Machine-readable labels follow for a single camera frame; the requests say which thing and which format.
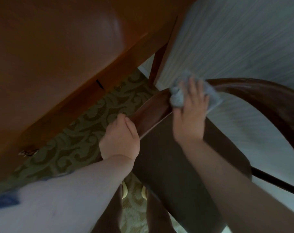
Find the forearm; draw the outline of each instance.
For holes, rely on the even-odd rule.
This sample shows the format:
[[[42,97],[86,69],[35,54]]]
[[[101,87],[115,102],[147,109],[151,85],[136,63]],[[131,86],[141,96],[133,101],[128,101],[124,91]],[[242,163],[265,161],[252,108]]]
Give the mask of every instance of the forearm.
[[[19,190],[19,205],[0,209],[0,232],[88,232],[132,168],[129,158],[113,156],[29,184]]]
[[[294,232],[294,213],[253,184],[205,142],[182,148],[232,232]]]

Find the wooden table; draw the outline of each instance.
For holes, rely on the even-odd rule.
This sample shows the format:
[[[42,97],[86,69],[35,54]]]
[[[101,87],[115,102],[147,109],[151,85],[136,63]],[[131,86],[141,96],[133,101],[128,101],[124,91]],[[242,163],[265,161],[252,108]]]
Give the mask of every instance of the wooden table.
[[[156,52],[154,81],[194,1],[0,0],[0,180]]]

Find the hand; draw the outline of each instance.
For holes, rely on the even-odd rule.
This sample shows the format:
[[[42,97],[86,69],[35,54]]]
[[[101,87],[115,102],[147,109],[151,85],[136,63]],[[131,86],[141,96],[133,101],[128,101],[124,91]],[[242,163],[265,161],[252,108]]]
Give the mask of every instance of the hand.
[[[125,114],[118,114],[117,119],[107,126],[99,149],[103,159],[123,155],[134,161],[140,152],[140,138],[134,123]]]
[[[203,140],[208,96],[204,95],[203,81],[189,79],[189,93],[183,82],[184,108],[173,109],[173,135],[181,146],[192,141]]]

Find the carpet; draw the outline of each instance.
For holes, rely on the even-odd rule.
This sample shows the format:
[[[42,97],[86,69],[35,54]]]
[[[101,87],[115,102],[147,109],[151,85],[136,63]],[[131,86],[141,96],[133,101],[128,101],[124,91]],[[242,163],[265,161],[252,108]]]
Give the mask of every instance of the carpet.
[[[7,180],[0,183],[0,192],[28,183],[70,172],[94,162],[99,153],[98,142],[106,126],[118,113],[132,115],[157,90],[147,86],[147,78],[135,70],[121,84],[107,93],[61,133],[50,140],[39,152],[17,168]],[[129,193],[123,199],[122,233],[148,232],[146,201],[141,196],[142,184],[130,173],[125,179]],[[172,219],[177,233],[184,229]]]

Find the person's leg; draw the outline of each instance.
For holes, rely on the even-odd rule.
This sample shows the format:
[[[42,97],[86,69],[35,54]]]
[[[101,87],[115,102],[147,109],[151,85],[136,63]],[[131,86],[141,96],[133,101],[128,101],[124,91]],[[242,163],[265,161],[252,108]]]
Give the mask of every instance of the person's leg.
[[[149,191],[147,197],[147,225],[149,233],[176,233],[170,215],[163,204]]]
[[[122,217],[122,185],[119,186],[91,233],[120,233]]]

